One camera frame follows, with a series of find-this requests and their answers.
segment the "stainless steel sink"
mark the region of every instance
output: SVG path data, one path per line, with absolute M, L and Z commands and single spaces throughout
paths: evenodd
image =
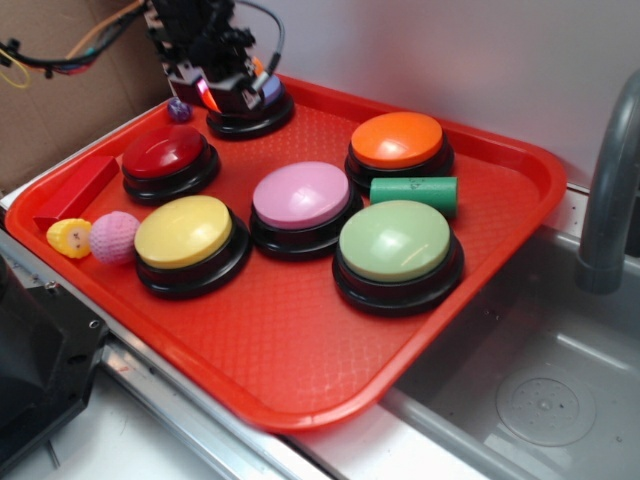
M 587 294 L 576 249 L 539 230 L 383 405 L 491 478 L 640 478 L 640 263 Z

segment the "green button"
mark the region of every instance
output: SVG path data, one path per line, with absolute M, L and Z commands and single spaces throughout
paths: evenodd
M 433 207 L 394 200 L 351 217 L 340 233 L 340 250 L 347 266 L 361 277 L 404 282 L 440 265 L 450 236 L 447 220 Z

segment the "red rectangular block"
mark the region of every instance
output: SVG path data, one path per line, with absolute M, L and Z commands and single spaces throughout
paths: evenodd
M 78 218 L 119 170 L 110 155 L 85 159 L 33 216 L 38 228 L 46 232 L 60 220 Z

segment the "orange button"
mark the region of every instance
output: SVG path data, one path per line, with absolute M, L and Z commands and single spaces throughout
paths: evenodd
M 358 160 L 371 167 L 413 167 L 440 149 L 442 127 L 420 113 L 387 113 L 360 125 L 353 132 L 351 146 Z

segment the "orange wire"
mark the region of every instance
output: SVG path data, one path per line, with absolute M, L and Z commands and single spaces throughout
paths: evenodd
M 76 43 L 76 46 L 73 47 L 69 53 L 67 53 L 67 56 L 65 58 L 67 60 L 69 60 L 70 58 L 73 58 L 73 56 L 76 53 L 78 53 L 78 51 L 89 40 L 91 40 L 95 35 L 97 35 L 101 30 L 103 30 L 104 28 L 106 28 L 109 25 L 111 25 L 113 22 L 115 22 L 121 16 L 131 12 L 132 10 L 135 10 L 140 5 L 142 5 L 143 3 L 144 3 L 144 0 L 135 0 L 134 2 L 130 3 L 129 5 L 127 5 L 126 7 L 122 8 L 121 10 L 119 10 L 116 13 L 114 13 L 113 15 L 111 15 L 110 17 L 105 18 L 103 21 L 101 21 L 99 24 L 97 24 L 95 27 L 93 27 L 91 30 L 89 30 L 87 32 L 87 34 L 84 37 L 82 37 L 82 40 L 80 40 L 78 43 Z

